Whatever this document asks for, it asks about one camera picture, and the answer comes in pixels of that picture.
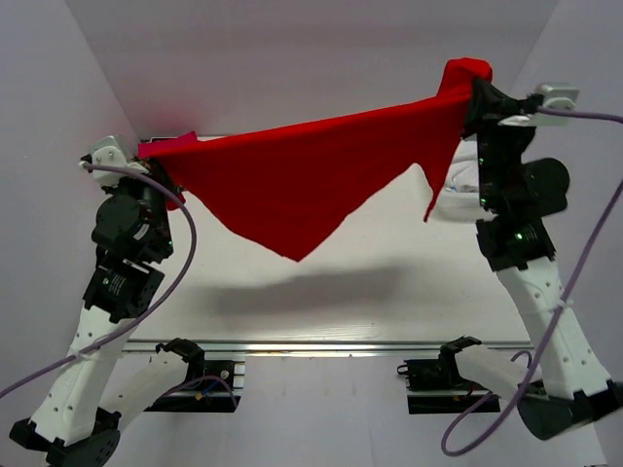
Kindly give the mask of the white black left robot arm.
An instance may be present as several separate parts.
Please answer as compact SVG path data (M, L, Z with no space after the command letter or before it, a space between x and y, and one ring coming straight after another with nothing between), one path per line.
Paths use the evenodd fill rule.
M162 303L165 276L156 266L173 253L166 203L173 187L155 162L82 166L99 176L106 200L95 215L96 263L67 356L35 413L17 421L11 439L40 451L48 466L102 466L121 439L123 412L100 401L138 324Z

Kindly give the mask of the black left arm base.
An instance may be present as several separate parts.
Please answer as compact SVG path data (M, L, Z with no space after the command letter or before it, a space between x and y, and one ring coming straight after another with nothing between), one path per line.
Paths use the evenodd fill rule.
M234 413L241 399L244 362L214 360L195 342L176 338L160 342L156 354L173 353L186 365L182 383L168 390L147 413Z

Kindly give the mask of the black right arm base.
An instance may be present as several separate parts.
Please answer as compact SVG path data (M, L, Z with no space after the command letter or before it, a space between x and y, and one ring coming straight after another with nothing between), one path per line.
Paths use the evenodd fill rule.
M487 394L480 384L461 377L456 354L482 342L461 337L440 347L434 359L404 360L396 373L405 378L409 414L460 414Z

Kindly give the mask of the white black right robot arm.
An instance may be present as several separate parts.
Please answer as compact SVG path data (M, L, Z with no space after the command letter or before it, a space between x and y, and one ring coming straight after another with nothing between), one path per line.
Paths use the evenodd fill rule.
M540 126L576 116L578 90L544 84L514 99L483 79L472 83L464 134L477 142L481 253L517 308L535 352L521 368L474 340L441 351L440 378L473 381L505 398L529 431L546 441L619 411L622 386L599 361L569 301L544 219L568 206L568 169L552 158L524 162Z

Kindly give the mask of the red t-shirt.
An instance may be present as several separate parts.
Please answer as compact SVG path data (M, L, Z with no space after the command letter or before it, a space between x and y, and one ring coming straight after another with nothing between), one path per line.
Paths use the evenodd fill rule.
M472 80L493 74L485 60L456 58L424 100L199 140L151 158L231 232L298 262L413 165L439 194Z

